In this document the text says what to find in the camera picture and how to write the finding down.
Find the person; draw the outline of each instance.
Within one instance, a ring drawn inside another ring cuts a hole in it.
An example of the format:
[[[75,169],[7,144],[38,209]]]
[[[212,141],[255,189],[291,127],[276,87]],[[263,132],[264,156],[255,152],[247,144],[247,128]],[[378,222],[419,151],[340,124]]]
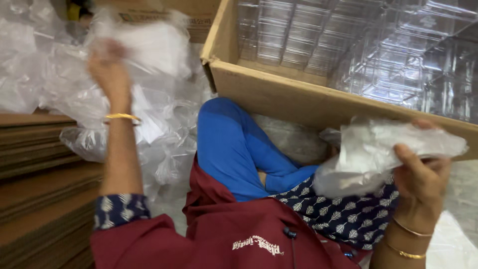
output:
[[[199,113],[191,191],[183,208],[186,236],[176,233],[169,216],[150,218],[136,153],[131,80],[121,49],[113,44],[108,48],[110,56],[101,58],[93,52],[88,62],[109,99],[111,115],[90,239],[96,268],[348,269],[359,268],[372,248],[372,269],[425,268],[425,253],[443,207],[449,159],[421,160],[406,145],[396,145],[403,165],[394,170],[388,187],[369,197],[350,198],[346,204],[342,201],[348,198],[338,198],[315,208],[327,202],[307,187],[317,166],[301,167],[291,161],[226,98],[206,102]],[[424,120],[414,123],[436,128]],[[383,198],[386,192],[388,199]],[[394,193],[400,198],[392,198]],[[288,205],[289,200],[300,205]],[[387,207],[392,200],[397,205]],[[376,204],[362,206],[363,202]],[[311,207],[303,208],[306,203]],[[357,218],[376,209],[377,217],[355,226]],[[318,221],[310,225],[312,215]],[[343,224],[335,223],[344,215]],[[372,220],[381,219],[386,221],[363,232],[374,226]]]

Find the jacket logo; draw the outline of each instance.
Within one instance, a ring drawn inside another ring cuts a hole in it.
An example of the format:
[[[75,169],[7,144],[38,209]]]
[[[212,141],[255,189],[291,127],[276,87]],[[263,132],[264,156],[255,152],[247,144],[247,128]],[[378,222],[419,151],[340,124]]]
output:
[[[254,243],[257,243],[259,248],[265,248],[267,251],[269,251],[272,254],[272,256],[275,256],[276,254],[284,255],[284,252],[280,251],[278,245],[273,245],[258,235],[253,235],[243,241],[234,242],[232,244],[232,250],[239,249],[244,246],[253,246]]]

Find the gold bangle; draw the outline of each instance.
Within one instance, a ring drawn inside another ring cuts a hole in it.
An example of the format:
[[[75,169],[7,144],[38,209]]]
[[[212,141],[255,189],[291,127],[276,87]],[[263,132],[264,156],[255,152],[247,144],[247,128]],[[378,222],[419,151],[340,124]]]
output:
[[[129,114],[123,114],[123,113],[116,113],[116,114],[108,114],[105,116],[105,118],[107,119],[130,119],[133,121],[133,124],[134,125],[138,125],[141,123],[141,119],[136,117],[136,116],[133,116],[133,115],[129,115]]]
[[[417,232],[412,231],[412,230],[410,230],[409,228],[403,226],[401,223],[399,223],[399,222],[397,221],[397,219],[395,219],[395,216],[393,216],[392,219],[393,219],[393,221],[394,221],[398,226],[400,226],[403,230],[405,230],[405,231],[407,231],[407,232],[409,232],[409,233],[411,233],[411,234],[414,234],[414,235],[416,235],[416,236],[432,237],[432,235],[433,235],[433,234],[420,234],[420,233],[417,233]]]
[[[410,254],[410,253],[406,253],[406,252],[404,252],[404,251],[398,250],[398,249],[396,249],[396,248],[390,246],[389,243],[386,243],[386,242],[385,242],[385,244],[386,244],[389,248],[391,248],[391,249],[395,250],[396,252],[398,252],[398,253],[400,254],[400,256],[403,256],[403,257],[405,257],[405,258],[409,258],[409,259],[423,259],[423,258],[426,257],[426,253],[423,254],[423,255]]]

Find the hand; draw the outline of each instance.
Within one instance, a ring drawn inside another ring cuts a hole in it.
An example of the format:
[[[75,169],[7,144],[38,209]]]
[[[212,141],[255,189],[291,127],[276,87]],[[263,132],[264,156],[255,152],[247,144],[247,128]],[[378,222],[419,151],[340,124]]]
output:
[[[422,129],[438,128],[426,120],[415,120],[412,123]],[[443,208],[451,160],[449,158],[421,160],[404,144],[395,145],[394,150],[403,163],[394,170],[402,215],[414,218],[415,214],[421,214],[424,219],[430,217],[430,221],[435,224]]]
[[[108,98],[110,112],[130,113],[131,81],[128,70],[122,62],[125,49],[111,39],[100,42],[100,46],[93,47],[91,50],[88,70]],[[98,47],[103,48],[104,51],[99,53]]]

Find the blue pants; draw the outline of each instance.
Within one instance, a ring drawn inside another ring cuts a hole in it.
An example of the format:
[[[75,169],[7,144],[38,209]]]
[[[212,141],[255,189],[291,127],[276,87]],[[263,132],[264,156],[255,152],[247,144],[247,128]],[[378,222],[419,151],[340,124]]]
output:
[[[227,98],[209,100],[199,112],[197,159],[199,166],[224,184],[238,202],[289,191],[318,167],[293,163],[244,110]],[[265,187],[257,169],[267,173]]]

